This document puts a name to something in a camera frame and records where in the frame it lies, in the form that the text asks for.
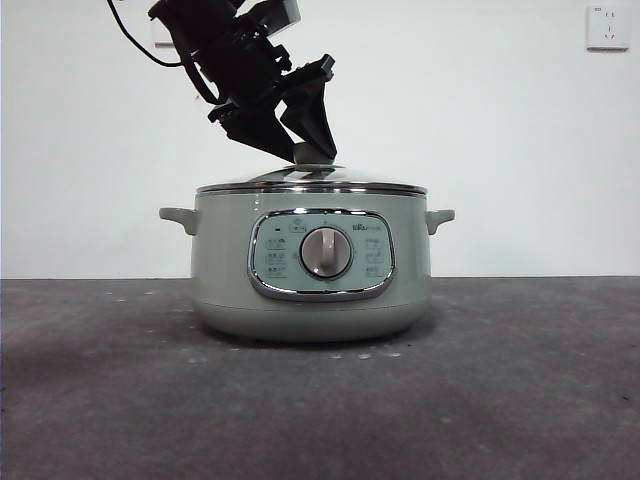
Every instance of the pot lid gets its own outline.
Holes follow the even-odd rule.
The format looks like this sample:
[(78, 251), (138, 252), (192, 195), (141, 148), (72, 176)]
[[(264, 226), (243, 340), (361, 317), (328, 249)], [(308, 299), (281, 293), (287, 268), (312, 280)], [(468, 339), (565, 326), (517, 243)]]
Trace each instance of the pot lid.
[(249, 180), (232, 181), (200, 187), (198, 194), (210, 192), (352, 192), (389, 195), (425, 195), (426, 188), (404, 183), (380, 181), (372, 175), (339, 165), (300, 164), (255, 176)]

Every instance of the brand logo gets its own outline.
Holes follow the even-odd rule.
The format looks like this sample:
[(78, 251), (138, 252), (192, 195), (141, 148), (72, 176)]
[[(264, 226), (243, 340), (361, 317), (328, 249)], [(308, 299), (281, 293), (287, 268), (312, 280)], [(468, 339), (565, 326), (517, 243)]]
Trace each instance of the brand logo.
[(366, 232), (367, 230), (379, 232), (381, 230), (381, 227), (379, 226), (364, 225), (363, 223), (354, 223), (353, 225), (351, 225), (351, 228), (353, 228), (354, 232)]

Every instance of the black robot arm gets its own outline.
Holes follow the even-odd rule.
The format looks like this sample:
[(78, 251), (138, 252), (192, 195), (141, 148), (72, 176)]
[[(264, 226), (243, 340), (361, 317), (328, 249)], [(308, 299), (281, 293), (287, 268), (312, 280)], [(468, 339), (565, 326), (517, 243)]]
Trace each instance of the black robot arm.
[[(333, 58), (324, 55), (286, 73), (292, 67), (289, 53), (268, 37), (300, 20), (296, 0), (265, 0), (237, 16), (244, 1), (159, 0), (149, 17), (169, 30), (198, 93), (216, 105), (209, 119), (219, 121), (229, 138), (295, 162), (297, 149), (284, 125), (313, 147), (314, 162), (332, 163), (336, 147), (324, 86), (333, 77)], [(278, 120), (275, 109), (281, 101), (287, 108)]]

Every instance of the control knob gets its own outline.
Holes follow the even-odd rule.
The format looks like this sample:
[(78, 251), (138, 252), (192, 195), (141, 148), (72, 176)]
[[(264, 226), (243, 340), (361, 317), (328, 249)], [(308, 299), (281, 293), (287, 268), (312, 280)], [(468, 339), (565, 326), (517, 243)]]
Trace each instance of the control knob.
[(351, 261), (351, 245), (347, 237), (331, 227), (310, 232), (302, 241), (300, 257), (304, 266), (316, 277), (340, 275)]

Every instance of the dark gray tabletop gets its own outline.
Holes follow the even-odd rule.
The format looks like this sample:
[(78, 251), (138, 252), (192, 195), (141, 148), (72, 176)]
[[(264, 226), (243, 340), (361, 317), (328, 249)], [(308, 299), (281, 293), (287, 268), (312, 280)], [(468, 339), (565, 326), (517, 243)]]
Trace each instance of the dark gray tabletop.
[(435, 279), (393, 337), (203, 329), (184, 280), (4, 281), (3, 478), (640, 478), (640, 278)]

